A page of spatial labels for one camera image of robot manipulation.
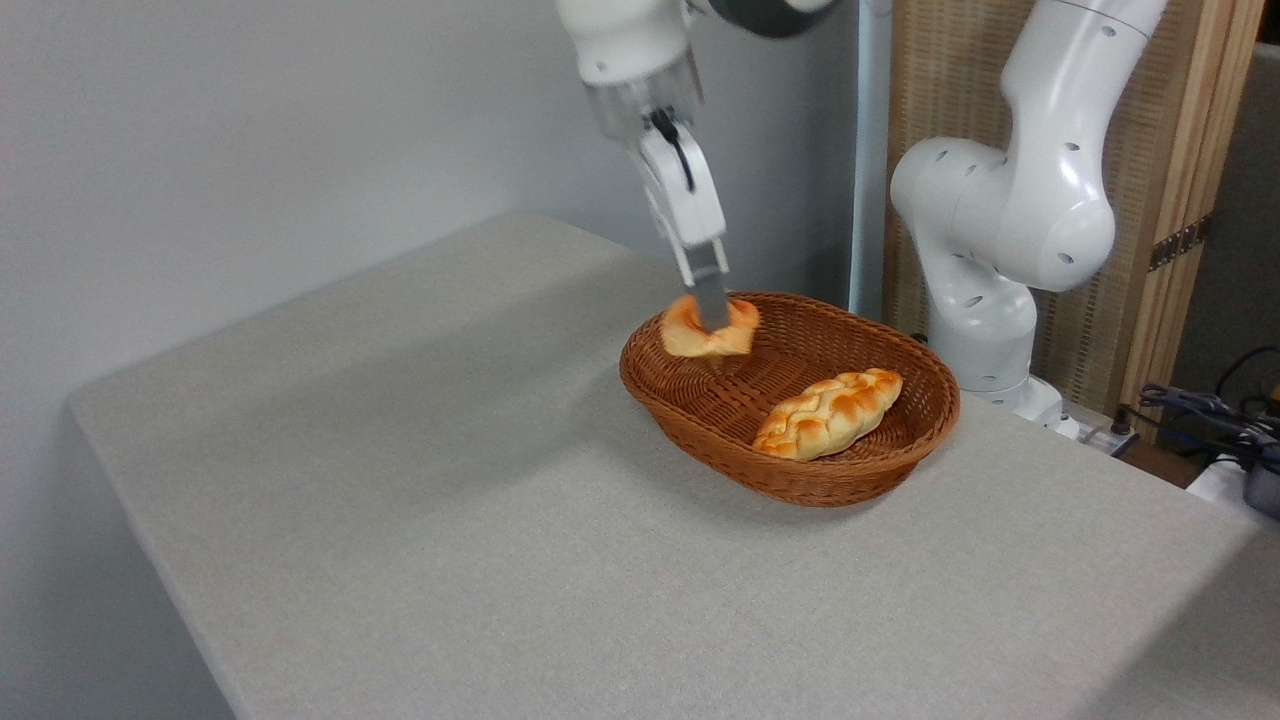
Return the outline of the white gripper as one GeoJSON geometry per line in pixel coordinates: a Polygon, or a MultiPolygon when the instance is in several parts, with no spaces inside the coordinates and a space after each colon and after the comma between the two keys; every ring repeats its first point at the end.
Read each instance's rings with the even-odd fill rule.
{"type": "Polygon", "coordinates": [[[710,167],[690,129],[673,118],[650,118],[632,159],[660,237],[675,256],[704,332],[730,325],[721,236],[726,220],[710,167]]]}

